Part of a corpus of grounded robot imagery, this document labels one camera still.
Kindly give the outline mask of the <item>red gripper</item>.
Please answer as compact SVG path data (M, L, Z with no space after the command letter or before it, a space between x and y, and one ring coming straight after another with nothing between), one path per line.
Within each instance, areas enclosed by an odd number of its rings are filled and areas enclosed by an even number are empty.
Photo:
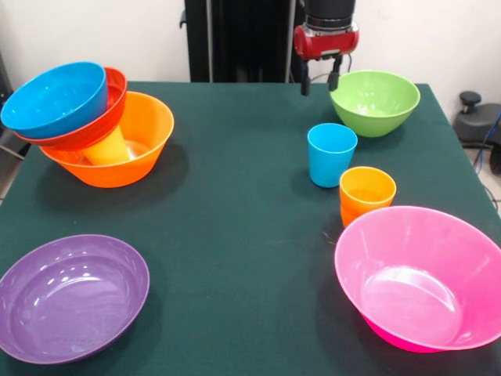
M310 93L309 60L333 60L333 68L329 74L327 83L329 91L337 89L340 68L343 56L352 53L359 43L359 28L353 22L347 28L335 31L316 31L305 23L294 28L294 48L301 58L301 94L308 96Z

